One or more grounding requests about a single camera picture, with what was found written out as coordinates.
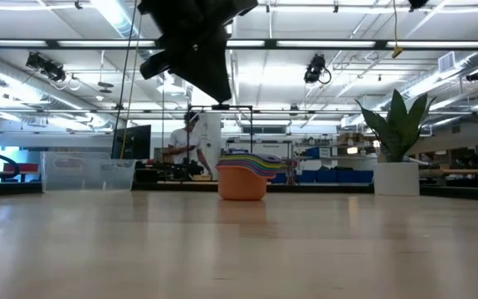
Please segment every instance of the man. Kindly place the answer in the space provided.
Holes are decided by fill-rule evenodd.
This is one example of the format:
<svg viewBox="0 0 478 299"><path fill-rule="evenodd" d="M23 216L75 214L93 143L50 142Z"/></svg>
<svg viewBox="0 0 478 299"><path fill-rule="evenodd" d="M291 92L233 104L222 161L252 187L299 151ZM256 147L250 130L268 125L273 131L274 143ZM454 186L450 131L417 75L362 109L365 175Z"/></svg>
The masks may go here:
<svg viewBox="0 0 478 299"><path fill-rule="evenodd" d="M167 154L173 156L173 161L175 164L183 164L183 159L188 157L189 159L194 157L196 154L198 161L202 163L202 166L207 169L209 175L212 175L212 169L209 167L206 161L206 157L202 153L202 144L200 137L193 133L193 128L197 124L198 115L195 112L186 113L183 117L186 124L185 128L174 130L171 133L171 138L169 139Z"/></svg>

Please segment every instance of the wooden floor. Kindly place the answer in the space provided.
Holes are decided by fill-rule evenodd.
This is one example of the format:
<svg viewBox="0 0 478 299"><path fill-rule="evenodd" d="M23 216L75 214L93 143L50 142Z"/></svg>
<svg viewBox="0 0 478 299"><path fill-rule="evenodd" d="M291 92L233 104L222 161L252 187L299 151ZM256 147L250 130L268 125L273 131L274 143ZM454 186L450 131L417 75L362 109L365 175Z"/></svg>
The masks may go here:
<svg viewBox="0 0 478 299"><path fill-rule="evenodd" d="M478 201L0 198L0 299L478 299Z"/></svg>

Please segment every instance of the ceiling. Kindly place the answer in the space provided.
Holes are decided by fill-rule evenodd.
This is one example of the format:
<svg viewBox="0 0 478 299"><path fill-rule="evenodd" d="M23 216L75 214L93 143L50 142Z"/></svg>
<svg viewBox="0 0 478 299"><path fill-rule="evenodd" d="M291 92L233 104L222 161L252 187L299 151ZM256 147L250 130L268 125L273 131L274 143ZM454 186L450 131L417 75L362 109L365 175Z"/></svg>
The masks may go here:
<svg viewBox="0 0 478 299"><path fill-rule="evenodd" d="M24 39L117 39L118 32L103 15L88 1L80 1L84 9L30 10L41 6L73 5L73 1L63 0L14 0L0 1L0 38ZM441 9L433 8L445 2ZM289 5L327 5L331 9L332 1L294 0L272 1L275 9L267 13L264 7L238 17L232 33L233 38L303 38L303 39L390 39L394 37L395 17L392 13L369 13L373 8L392 7L390 0L339 0L342 7L361 8L359 12L301 12L277 9ZM408 1L397 0L398 7L406 7ZM125 6L131 14L134 1L126 1ZM466 9L477 9L478 0L431 0L427 6L429 12L398 12L398 36L400 39L425 40L478 40L478 12L453 13ZM135 24L140 15L136 13ZM143 16L140 29L141 37L154 39L160 37L158 28L152 19ZM101 51L41 51L54 61L64 64L64 69L80 81L76 91L66 88L64 92L85 100L100 109L112 109L121 98L126 51L106 51L103 73L101 70ZM322 53L326 61L336 57L329 69L333 80L326 86L306 88L303 81L306 65L315 53ZM0 49L0 60L15 66L28 74L25 67L29 51ZM301 109L341 109L356 110L354 100L368 103L379 102L397 87L405 86L419 76L437 67L437 58L446 51L405 51L396 59L386 51L311 51L311 50L234 50L227 54L228 72L230 59L237 60L238 97L237 104L254 105L258 109L289 109L291 104L300 104ZM133 109L168 110L185 109L187 97L158 91L161 83L156 80L145 81L139 74L139 65L144 60L131 51L128 56L127 76L125 77L124 105L129 102L130 85L134 74L132 92ZM40 80L44 77L34 74ZM184 88L182 80L175 78L174 85ZM97 82L105 81L115 85L112 93L101 95ZM73 81L70 86L79 83ZM451 81L431 91L441 99L461 93L459 81ZM166 114L166 118L178 118L178 114ZM132 115L136 119L161 118L160 114ZM342 115L320 115L317 120L340 120Z"/></svg>

